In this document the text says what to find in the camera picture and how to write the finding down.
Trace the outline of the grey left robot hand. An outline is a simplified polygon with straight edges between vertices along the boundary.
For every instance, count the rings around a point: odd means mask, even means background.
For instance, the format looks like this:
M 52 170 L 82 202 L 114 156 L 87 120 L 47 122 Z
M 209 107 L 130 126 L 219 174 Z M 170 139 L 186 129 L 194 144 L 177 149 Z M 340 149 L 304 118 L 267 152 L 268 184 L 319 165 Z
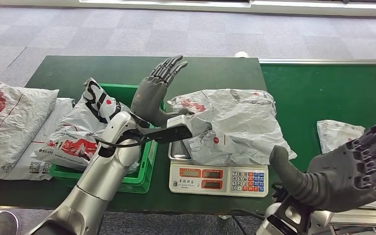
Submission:
M 182 55 L 176 55 L 159 63 L 152 72 L 142 80 L 131 103 L 131 112 L 155 127 L 164 126 L 167 120 L 179 115 L 191 115 L 187 108 L 177 112 L 166 113 L 160 109 L 168 87 L 175 76 L 188 65 L 180 62 Z

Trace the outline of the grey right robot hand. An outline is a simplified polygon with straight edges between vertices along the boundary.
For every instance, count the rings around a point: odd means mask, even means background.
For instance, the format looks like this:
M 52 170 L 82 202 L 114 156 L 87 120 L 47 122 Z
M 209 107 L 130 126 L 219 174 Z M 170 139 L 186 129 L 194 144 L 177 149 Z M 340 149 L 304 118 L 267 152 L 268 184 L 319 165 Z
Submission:
M 269 163 L 290 196 L 318 210 L 344 212 L 376 201 L 376 125 L 361 137 L 315 156 L 306 172 L 274 146 Z

